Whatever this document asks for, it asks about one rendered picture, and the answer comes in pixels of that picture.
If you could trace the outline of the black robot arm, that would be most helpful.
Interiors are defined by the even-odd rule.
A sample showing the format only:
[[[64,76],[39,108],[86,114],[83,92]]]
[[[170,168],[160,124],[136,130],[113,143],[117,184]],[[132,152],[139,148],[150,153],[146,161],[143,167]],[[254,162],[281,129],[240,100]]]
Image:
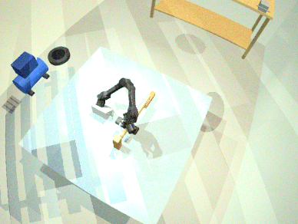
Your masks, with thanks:
[[[126,87],[128,89],[128,103],[129,107],[126,113],[123,113],[123,123],[126,125],[126,129],[128,134],[133,134],[136,132],[136,126],[134,123],[137,123],[138,117],[138,109],[136,108],[136,99],[135,99],[135,90],[136,87],[134,83],[127,78],[122,78],[119,80],[119,83],[110,88],[107,91],[102,91],[99,95],[97,95],[97,103],[99,107],[103,107],[105,105],[105,101],[111,98],[111,95],[121,89],[122,87]]]

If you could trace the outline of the long tan wooden rail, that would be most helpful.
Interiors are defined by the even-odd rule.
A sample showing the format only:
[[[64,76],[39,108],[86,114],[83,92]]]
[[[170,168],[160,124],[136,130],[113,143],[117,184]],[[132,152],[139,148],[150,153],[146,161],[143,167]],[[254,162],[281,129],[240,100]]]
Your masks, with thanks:
[[[147,98],[144,100],[143,104],[139,107],[138,109],[138,115],[140,114],[140,112],[144,109],[146,103],[148,102],[148,100],[150,100],[150,95],[147,96]],[[124,128],[123,132],[121,133],[120,137],[121,139],[123,139],[124,135],[127,133],[127,129]]]

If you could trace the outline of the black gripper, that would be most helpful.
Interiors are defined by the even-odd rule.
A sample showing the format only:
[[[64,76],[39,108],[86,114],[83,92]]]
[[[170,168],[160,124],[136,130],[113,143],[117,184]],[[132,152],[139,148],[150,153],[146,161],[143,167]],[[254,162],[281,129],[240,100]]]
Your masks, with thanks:
[[[122,120],[123,120],[123,118],[118,117],[118,118],[116,119],[116,121],[115,121],[115,124],[119,125],[119,123],[121,123],[120,127],[124,129],[124,128],[126,128],[126,125],[122,122]],[[136,128],[137,128],[137,129],[136,129],[136,132],[133,133],[133,135],[136,135],[137,132],[139,131],[139,127],[136,127]]]

